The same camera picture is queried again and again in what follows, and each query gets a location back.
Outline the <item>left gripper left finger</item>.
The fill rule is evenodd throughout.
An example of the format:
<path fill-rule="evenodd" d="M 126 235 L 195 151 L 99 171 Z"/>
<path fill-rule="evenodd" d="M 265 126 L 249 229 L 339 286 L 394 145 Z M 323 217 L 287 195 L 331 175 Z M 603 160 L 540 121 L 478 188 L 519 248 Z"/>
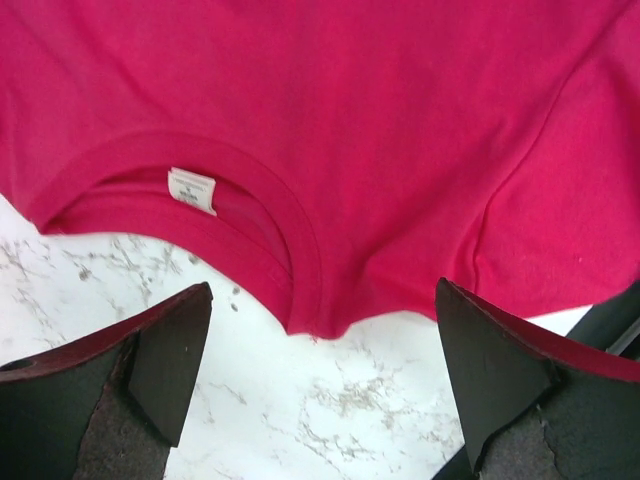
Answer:
<path fill-rule="evenodd" d="M 161 479 L 212 312 L 208 284 L 1 368 L 4 479 Z"/>

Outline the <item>pink red t shirt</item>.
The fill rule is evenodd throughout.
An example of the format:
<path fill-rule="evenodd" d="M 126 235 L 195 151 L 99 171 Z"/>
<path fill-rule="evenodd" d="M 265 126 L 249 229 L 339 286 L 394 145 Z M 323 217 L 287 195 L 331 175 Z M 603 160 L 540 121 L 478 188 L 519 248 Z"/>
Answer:
<path fill-rule="evenodd" d="M 290 333 L 639 276 L 635 1 L 5 1 L 1 192 L 183 247 Z"/>

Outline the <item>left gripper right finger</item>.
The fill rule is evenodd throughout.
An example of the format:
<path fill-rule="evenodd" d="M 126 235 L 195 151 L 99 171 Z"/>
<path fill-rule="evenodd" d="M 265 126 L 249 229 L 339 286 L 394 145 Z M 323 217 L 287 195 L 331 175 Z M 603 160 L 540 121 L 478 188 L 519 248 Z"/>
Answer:
<path fill-rule="evenodd" d="M 438 330 L 463 447 L 442 479 L 635 479 L 639 361 L 522 320 L 441 280 Z"/>

